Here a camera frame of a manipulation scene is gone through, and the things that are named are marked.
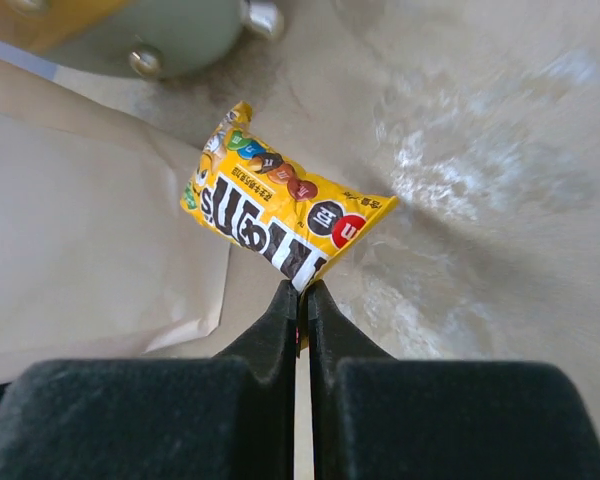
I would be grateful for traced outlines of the brown paper bag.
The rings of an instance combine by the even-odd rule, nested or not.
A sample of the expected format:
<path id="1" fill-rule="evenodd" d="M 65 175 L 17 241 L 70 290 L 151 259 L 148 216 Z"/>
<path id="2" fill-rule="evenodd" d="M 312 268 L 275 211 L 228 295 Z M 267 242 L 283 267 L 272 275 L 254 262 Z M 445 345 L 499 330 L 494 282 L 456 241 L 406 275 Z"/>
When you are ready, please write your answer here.
<path id="1" fill-rule="evenodd" d="M 229 247 L 180 206 L 199 156 L 0 60 L 0 384 L 217 328 Z"/>

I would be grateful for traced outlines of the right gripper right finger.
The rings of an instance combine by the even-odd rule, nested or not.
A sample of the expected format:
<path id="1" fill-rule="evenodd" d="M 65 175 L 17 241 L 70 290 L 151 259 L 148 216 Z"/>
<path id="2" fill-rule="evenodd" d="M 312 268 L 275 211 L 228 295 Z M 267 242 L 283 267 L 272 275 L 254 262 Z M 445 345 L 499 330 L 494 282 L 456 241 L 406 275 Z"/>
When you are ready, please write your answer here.
<path id="1" fill-rule="evenodd" d="M 319 479 L 600 479 L 574 383 L 529 361 L 399 360 L 305 295 Z"/>

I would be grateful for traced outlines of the yellow m&m's packet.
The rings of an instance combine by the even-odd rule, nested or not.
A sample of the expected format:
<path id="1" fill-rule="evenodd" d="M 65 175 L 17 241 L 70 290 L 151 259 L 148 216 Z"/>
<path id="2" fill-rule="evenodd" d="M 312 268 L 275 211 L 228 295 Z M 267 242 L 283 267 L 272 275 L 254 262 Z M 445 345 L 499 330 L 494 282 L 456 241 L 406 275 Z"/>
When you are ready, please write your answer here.
<path id="1" fill-rule="evenodd" d="M 180 205 L 200 225 L 264 257 L 303 292 L 399 200 L 306 171 L 250 132 L 252 115 L 239 102 L 224 116 Z"/>

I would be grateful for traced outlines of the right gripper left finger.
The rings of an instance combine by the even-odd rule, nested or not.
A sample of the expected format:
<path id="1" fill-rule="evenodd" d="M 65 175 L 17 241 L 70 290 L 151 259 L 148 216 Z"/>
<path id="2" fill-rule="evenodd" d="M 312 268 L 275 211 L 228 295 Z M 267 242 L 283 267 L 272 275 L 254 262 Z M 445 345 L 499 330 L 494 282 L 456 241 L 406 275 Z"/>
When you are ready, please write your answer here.
<path id="1" fill-rule="evenodd" d="M 0 479 L 289 479 L 298 295 L 209 358 L 54 360 L 0 401 Z"/>

